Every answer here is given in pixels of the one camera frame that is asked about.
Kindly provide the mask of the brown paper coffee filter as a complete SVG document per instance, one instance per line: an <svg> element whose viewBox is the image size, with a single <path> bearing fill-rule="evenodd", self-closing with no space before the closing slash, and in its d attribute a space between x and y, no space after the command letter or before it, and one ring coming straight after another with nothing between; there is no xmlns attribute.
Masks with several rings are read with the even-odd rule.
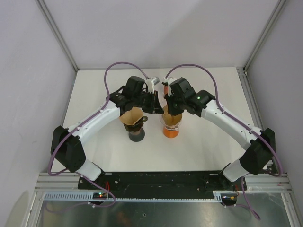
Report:
<svg viewBox="0 0 303 227"><path fill-rule="evenodd" d="M119 120L125 125L135 125L143 118L143 111L139 107L133 107L119 117Z"/></svg>
<svg viewBox="0 0 303 227"><path fill-rule="evenodd" d="M173 116L168 113L168 106L163 107L164 113L161 115L161 119L163 120L164 124L167 126L175 126L179 124L182 120L182 114L178 114Z"/></svg>

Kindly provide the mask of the clear plastic dripper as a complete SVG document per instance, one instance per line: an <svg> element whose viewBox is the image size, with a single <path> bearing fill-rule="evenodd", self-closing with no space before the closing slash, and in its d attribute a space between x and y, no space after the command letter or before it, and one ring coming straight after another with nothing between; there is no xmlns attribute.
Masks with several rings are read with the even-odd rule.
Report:
<svg viewBox="0 0 303 227"><path fill-rule="evenodd" d="M180 125L182 124L182 119L177 118L177 117L172 117L172 118L160 118L161 123L163 126L168 127L168 128L175 128L179 129Z"/></svg>

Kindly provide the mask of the olive green plastic dripper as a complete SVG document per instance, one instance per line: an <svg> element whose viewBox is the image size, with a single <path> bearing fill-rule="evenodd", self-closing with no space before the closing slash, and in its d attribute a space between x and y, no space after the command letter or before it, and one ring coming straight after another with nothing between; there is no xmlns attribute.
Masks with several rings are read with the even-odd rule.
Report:
<svg viewBox="0 0 303 227"><path fill-rule="evenodd" d="M143 116L137 119L128 119L127 122L124 122L123 125L128 132L137 132L139 131L144 123L148 120L147 116Z"/></svg>

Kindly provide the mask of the glass beaker with orange contents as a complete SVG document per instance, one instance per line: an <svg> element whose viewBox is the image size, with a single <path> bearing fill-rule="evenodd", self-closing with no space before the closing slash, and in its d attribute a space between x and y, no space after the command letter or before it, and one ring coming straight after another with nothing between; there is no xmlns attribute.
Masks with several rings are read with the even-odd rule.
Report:
<svg viewBox="0 0 303 227"><path fill-rule="evenodd" d="M175 137L178 136L179 129L168 128L168 127L164 126L162 132L163 132L163 134L164 134L165 137L172 139L172 138L175 138Z"/></svg>

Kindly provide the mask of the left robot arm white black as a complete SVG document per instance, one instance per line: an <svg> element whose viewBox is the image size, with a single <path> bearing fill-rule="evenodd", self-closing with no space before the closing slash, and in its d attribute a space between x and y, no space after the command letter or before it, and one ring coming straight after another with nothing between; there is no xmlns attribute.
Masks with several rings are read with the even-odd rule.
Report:
<svg viewBox="0 0 303 227"><path fill-rule="evenodd" d="M94 189L105 183L102 169L86 158L84 145L100 129L121 115L138 107L145 113L162 114L155 85L158 77L142 79L131 76L126 85L108 95L106 102L95 112L68 128L58 126L53 132L51 160L59 161L65 170L88 178Z"/></svg>

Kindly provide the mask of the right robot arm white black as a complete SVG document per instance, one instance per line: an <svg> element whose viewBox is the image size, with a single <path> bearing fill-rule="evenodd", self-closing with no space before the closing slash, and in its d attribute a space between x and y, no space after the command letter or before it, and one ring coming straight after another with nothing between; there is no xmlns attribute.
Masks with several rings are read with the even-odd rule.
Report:
<svg viewBox="0 0 303 227"><path fill-rule="evenodd" d="M196 92L185 78L164 79L164 98L168 113L172 116L187 111L192 115L202 117L215 124L234 138L245 150L244 154L228 164L218 178L219 186L224 190L231 189L236 180L246 174L257 175L273 157L271 150L275 145L275 134L267 128L240 125L223 107L219 107L216 98L205 90Z"/></svg>

